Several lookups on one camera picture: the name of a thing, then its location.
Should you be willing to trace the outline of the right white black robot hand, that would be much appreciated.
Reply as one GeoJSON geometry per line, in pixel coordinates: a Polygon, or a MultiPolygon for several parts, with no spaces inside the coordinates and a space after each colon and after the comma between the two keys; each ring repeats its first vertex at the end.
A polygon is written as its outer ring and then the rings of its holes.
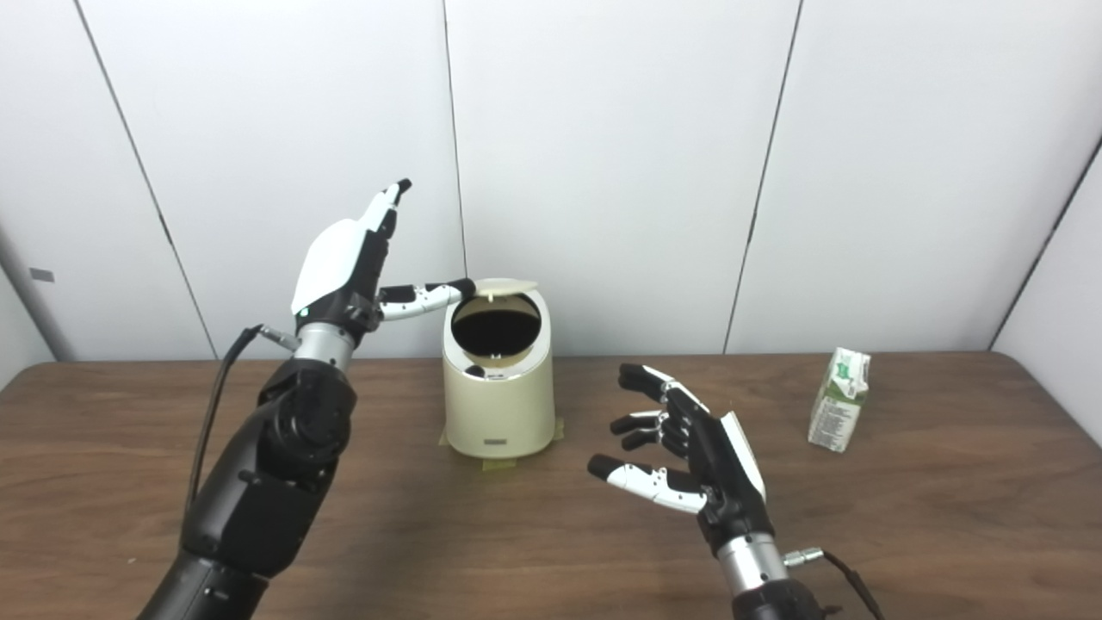
{"type": "Polygon", "coordinates": [[[688,468],[659,468],[595,454],[587,463],[591,475],[656,504],[696,515],[713,553],[733,539],[775,536],[764,478],[735,413],[713,415],[681,381],[647,365],[622,363],[618,384],[660,405],[611,423],[623,450],[653,444],[684,460],[688,468]]]}

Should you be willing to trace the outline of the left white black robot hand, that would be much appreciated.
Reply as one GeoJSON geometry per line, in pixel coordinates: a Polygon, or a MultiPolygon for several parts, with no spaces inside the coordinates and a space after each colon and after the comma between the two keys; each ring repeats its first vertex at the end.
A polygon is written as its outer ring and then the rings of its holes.
{"type": "Polygon", "coordinates": [[[412,187],[400,180],[375,194],[358,219],[331,224],[307,247],[290,311],[301,335],[312,323],[326,323],[361,342],[382,322],[406,320],[471,300],[469,278],[425,285],[379,285],[397,227],[397,208],[412,187]]]}

